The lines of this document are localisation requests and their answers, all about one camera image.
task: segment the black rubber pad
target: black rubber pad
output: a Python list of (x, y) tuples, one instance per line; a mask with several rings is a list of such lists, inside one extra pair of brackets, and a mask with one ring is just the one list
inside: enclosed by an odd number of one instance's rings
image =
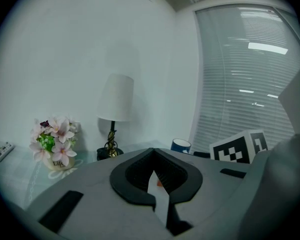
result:
[(84, 194), (68, 191), (59, 201), (39, 220), (39, 223), (52, 232), (57, 233)]
[(247, 174), (246, 172), (243, 172), (243, 171), (231, 170), (231, 169), (222, 169), (220, 171), (220, 173), (230, 175), (230, 176), (233, 176), (233, 177), (237, 177), (237, 178), (240, 178), (240, 179), (243, 179)]

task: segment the window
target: window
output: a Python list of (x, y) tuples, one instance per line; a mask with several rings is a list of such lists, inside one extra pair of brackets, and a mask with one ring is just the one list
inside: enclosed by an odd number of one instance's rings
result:
[(191, 151), (243, 130), (264, 130), (270, 148), (293, 128), (278, 100), (300, 69), (300, 41), (274, 8), (220, 6), (196, 13), (203, 85)]

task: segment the lamp base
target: lamp base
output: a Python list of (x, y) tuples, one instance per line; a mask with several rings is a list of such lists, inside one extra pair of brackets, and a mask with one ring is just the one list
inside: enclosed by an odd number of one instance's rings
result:
[[(120, 148), (116, 148), (116, 152), (117, 152), (118, 156), (122, 155), (124, 153)], [(98, 161), (108, 159), (108, 158), (111, 158), (111, 157), (107, 154), (106, 147), (101, 147), (96, 150), (96, 159)]]

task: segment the blue mug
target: blue mug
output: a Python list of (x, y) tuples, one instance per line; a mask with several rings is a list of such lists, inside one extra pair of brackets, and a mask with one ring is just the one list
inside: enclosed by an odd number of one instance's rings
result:
[(191, 143), (180, 138), (175, 138), (171, 144), (171, 150), (180, 153), (189, 154), (190, 148), (191, 148)]

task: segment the table lamp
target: table lamp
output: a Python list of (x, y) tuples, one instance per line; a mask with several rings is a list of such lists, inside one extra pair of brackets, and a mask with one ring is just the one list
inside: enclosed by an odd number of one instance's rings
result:
[(98, 160), (123, 154), (115, 142), (115, 122), (130, 120), (133, 95), (134, 80), (132, 78), (122, 74), (111, 74), (108, 77), (97, 106), (97, 116), (110, 120), (111, 128), (106, 144), (97, 150)]

